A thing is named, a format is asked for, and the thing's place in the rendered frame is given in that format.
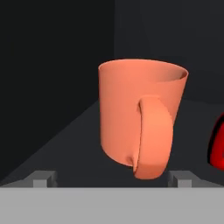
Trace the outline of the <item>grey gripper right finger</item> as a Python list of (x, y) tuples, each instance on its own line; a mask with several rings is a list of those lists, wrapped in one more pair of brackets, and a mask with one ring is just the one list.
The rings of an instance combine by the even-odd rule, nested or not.
[(199, 178), (191, 171), (169, 171), (168, 186), (177, 188), (221, 187), (221, 185)]

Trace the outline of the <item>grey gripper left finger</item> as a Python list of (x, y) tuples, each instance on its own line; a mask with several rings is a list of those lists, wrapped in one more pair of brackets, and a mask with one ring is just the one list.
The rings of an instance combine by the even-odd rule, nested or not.
[(49, 188), (57, 187), (57, 172), (56, 171), (34, 171), (24, 179), (20, 179), (3, 185), (4, 188)]

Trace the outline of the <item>red and black bowl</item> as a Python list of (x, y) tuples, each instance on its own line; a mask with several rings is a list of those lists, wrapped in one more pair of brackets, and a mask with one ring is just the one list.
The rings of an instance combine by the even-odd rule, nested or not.
[(213, 127), (208, 144), (208, 163), (224, 171), (224, 113), (221, 114)]

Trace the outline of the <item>orange mug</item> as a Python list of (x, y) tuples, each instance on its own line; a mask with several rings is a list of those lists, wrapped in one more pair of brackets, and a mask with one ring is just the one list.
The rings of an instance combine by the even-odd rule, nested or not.
[(158, 60), (116, 59), (98, 74), (102, 149), (138, 179), (160, 177), (188, 71)]

